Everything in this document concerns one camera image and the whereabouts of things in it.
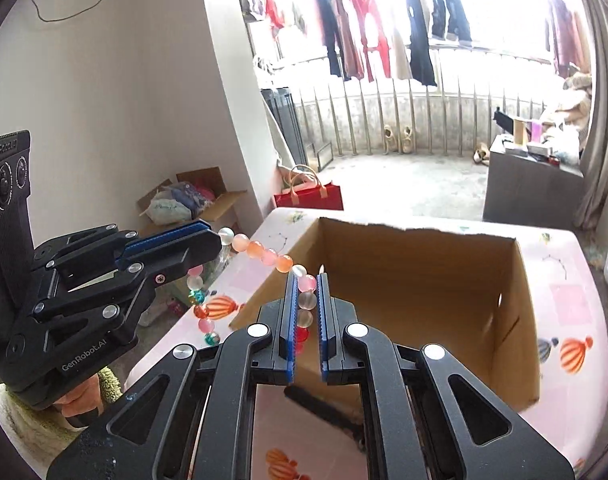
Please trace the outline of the person's left hand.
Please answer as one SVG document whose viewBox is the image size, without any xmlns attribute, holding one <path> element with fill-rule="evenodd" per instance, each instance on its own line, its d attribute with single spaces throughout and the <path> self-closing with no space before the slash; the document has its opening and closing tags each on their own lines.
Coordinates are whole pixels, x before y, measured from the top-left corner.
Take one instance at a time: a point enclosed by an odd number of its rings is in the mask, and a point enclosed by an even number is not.
<svg viewBox="0 0 608 480">
<path fill-rule="evenodd" d="M 54 406 L 65 417 L 76 417 L 103 410 L 99 376 L 94 375 L 62 396 Z"/>
</svg>

